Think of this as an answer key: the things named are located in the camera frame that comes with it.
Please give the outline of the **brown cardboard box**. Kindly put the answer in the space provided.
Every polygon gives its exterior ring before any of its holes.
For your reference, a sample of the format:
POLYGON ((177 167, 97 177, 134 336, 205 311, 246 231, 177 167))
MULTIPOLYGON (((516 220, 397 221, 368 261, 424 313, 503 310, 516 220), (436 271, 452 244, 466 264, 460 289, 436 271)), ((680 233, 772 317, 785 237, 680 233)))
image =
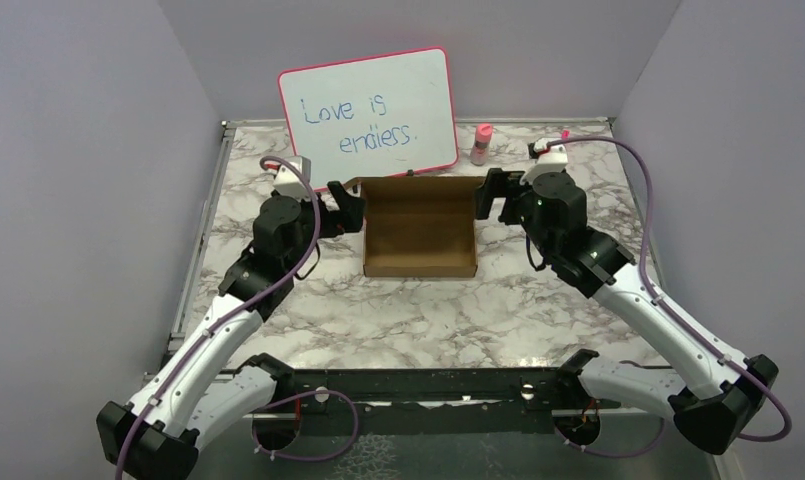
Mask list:
POLYGON ((472 278, 477 176, 361 177, 363 272, 372 278, 472 278))

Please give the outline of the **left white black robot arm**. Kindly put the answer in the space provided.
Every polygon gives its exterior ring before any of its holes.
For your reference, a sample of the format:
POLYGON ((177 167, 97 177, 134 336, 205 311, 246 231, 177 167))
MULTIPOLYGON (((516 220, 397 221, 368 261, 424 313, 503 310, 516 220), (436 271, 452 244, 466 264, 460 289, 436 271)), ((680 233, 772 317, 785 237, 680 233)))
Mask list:
POLYGON ((117 475, 185 479, 206 444, 231 424, 253 410, 276 411, 291 401, 294 371, 268 354, 251 357, 226 383, 215 380, 293 290, 318 240, 361 230, 365 200, 337 181, 328 190, 334 210, 315 194, 297 199, 274 192, 204 319, 129 401, 109 402, 98 413, 102 449, 117 475))

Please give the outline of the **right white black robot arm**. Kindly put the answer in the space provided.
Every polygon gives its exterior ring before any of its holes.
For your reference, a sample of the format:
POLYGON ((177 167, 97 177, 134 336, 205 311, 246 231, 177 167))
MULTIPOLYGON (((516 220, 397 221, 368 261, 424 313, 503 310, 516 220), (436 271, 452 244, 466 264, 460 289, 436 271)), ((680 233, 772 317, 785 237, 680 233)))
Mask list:
POLYGON ((778 366, 748 356, 711 335, 641 272, 632 253, 587 223, 587 196, 565 171, 528 181, 520 171, 492 168, 475 190, 476 217, 521 227, 538 270, 619 316, 669 363, 651 370, 581 349, 557 370, 555 393, 565 405, 611 400, 672 422, 700 450, 720 455, 771 395, 778 366))

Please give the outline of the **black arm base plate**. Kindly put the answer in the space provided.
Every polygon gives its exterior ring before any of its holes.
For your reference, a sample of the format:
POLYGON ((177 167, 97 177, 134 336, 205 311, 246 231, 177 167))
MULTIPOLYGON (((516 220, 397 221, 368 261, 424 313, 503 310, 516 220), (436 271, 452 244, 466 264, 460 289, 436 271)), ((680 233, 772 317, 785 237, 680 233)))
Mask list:
POLYGON ((592 401, 554 367, 449 369, 297 369, 276 399, 250 414, 263 436, 551 434, 553 414, 613 408, 592 401))

